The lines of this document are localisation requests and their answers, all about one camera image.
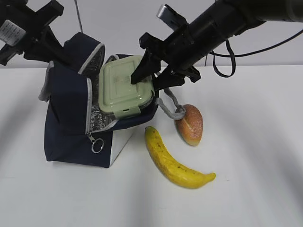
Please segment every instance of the white table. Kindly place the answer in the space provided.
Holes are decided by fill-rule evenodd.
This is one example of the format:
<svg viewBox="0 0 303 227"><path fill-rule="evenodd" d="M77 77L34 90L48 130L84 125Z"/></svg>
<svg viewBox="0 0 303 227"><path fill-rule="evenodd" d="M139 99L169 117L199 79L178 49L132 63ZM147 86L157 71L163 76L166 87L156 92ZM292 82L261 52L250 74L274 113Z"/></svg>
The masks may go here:
<svg viewBox="0 0 303 227"><path fill-rule="evenodd" d="M238 67L230 79L200 71L196 84L173 88L203 115L198 147L179 138L160 108L146 124L181 163L216 172L213 182L187 190L152 162L146 125L109 169L46 162L47 104L37 98L45 69L1 69L0 226L303 226L303 66Z"/></svg>

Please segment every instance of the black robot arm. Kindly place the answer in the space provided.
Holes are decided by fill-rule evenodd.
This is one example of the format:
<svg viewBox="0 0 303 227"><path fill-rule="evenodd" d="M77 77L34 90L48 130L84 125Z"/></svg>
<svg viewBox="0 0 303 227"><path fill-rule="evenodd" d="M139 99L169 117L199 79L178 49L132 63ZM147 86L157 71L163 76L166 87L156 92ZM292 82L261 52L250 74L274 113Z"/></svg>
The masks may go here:
<svg viewBox="0 0 303 227"><path fill-rule="evenodd" d="M193 65L234 35L266 21L303 22L303 0L218 0L190 24L168 5L157 16L174 32L164 41L149 33L140 38L146 51L131 83L158 73L164 61L167 68L154 79L161 90L183 85L186 76L197 82L201 76Z"/></svg>
<svg viewBox="0 0 303 227"><path fill-rule="evenodd" d="M7 65L16 54L24 53L27 60L57 60L72 68L71 57L63 51L49 26L63 14L63 6L51 0L34 12L27 2L0 0L0 40L6 43L0 50L0 64Z"/></svg>

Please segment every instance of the food container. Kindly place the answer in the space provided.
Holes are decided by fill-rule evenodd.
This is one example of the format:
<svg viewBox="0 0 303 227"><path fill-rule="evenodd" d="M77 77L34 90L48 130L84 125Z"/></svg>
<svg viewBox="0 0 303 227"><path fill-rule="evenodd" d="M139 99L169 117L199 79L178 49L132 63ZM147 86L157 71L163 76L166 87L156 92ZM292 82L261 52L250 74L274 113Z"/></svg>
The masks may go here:
<svg viewBox="0 0 303 227"><path fill-rule="evenodd" d="M131 84L131 75L142 56L129 56L105 64L99 74L99 107L101 112L117 119L139 115L155 95L152 77Z"/></svg>

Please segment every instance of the banana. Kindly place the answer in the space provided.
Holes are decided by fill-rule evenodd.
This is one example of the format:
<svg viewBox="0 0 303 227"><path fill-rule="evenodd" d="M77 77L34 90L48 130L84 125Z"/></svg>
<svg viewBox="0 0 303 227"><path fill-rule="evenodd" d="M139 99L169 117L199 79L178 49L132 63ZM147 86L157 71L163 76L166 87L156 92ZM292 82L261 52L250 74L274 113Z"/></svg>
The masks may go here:
<svg viewBox="0 0 303 227"><path fill-rule="evenodd" d="M190 189L197 189L215 179L216 174L202 174L176 161L167 151L158 131L145 128L145 143L151 158L158 169L173 183Z"/></svg>

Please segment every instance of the bread roll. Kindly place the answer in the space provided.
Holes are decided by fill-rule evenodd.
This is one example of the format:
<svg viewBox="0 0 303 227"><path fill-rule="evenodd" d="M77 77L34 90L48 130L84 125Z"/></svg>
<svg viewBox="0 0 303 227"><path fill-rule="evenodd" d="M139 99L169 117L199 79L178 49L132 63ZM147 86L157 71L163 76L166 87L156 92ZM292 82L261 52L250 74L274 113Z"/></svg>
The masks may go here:
<svg viewBox="0 0 303 227"><path fill-rule="evenodd" d="M176 127L182 138L191 146L197 146L202 138L203 118L200 111L193 105L184 105L185 117L176 121Z"/></svg>

